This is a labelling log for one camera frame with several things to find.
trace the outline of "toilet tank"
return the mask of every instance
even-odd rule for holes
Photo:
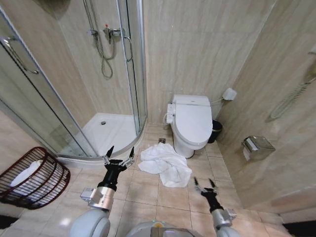
[[[173,95],[172,103],[210,106],[208,97],[200,95]]]

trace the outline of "black trash bin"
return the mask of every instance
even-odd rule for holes
[[[221,133],[222,129],[222,124],[219,121],[213,120],[212,134],[209,137],[207,143],[213,143],[216,140],[217,136]]]

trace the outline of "shower faucet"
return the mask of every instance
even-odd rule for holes
[[[103,30],[105,34],[105,38],[107,38],[108,42],[111,43],[113,37],[120,37],[121,30],[110,28],[108,24],[105,24],[105,28]]]

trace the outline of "tiled floor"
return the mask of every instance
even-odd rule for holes
[[[110,214],[109,236],[124,237],[133,226],[153,219],[194,229],[205,237],[216,236],[207,201],[194,190],[192,179],[186,188],[167,188],[162,185],[158,175],[139,170],[140,152],[156,144],[158,138],[166,138],[167,143],[173,144],[170,127],[149,124],[141,148],[135,153],[136,164],[120,174]],[[193,171],[192,176],[196,176],[202,186],[209,187],[207,178],[215,180],[219,190],[218,200],[224,207],[234,208],[237,212],[233,227],[241,236],[290,236],[280,225],[279,216],[242,208],[216,143],[196,151],[188,160],[188,166]],[[56,201],[38,210],[24,211],[22,217],[1,237],[68,236],[72,222],[89,209],[79,197],[81,191],[85,187],[96,187],[106,172],[102,167],[98,170],[70,170],[70,184]]]

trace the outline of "bidet control panel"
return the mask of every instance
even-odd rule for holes
[[[175,113],[175,110],[176,110],[176,105],[175,104],[168,104],[167,118],[166,118],[166,122],[167,123],[172,123],[173,115]]]

